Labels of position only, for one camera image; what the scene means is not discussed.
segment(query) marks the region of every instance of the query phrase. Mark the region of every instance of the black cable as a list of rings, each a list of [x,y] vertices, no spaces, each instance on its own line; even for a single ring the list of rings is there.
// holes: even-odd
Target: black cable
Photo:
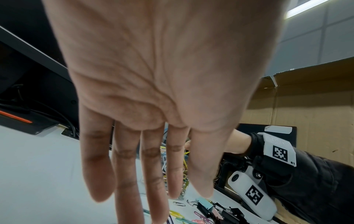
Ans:
[[[45,106],[45,107],[51,109],[52,111],[56,112],[56,113],[59,114],[60,116],[62,116],[62,117],[66,120],[66,122],[70,125],[71,131],[72,131],[72,133],[73,133],[73,136],[76,137],[77,134],[76,134],[76,131],[75,131],[75,126],[74,126],[74,125],[69,121],[69,119],[67,119],[62,113],[60,113],[60,112],[57,111],[56,109],[53,109],[53,108],[51,108],[50,106],[45,105],[44,103],[41,103],[41,102],[39,102],[39,101],[37,101],[37,100],[31,99],[31,98],[28,98],[28,99],[30,99],[30,100],[32,100],[32,101],[34,101],[34,102],[36,102],[36,103],[38,103],[38,104],[40,104],[40,105],[42,105],[42,106]]]

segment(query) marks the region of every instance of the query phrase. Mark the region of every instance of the palm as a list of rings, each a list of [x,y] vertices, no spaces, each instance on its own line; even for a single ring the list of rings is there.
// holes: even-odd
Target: palm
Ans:
[[[202,195],[210,195],[223,147],[278,33],[284,2],[254,2],[258,4],[45,1],[80,99],[85,181],[95,200],[105,200],[115,191],[121,223],[132,222],[130,217],[134,223],[143,220],[141,206],[136,206],[141,204],[134,165],[139,139],[152,219],[166,220],[159,163],[165,122],[170,124],[170,196],[181,190],[182,150],[189,128],[189,176]],[[238,8],[248,16],[238,14]],[[112,169],[108,144],[113,121]]]

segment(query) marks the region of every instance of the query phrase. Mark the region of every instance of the fluorescent light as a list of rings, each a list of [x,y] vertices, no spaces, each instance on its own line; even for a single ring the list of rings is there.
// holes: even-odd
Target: fluorescent light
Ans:
[[[299,13],[302,13],[310,8],[313,8],[315,6],[318,6],[326,1],[329,1],[329,0],[310,0],[308,2],[305,2],[304,4],[302,5],[299,5],[298,7],[296,8],[293,8],[292,10],[289,10],[287,12],[287,14],[285,15],[285,19],[288,19],[290,17],[293,17]]]

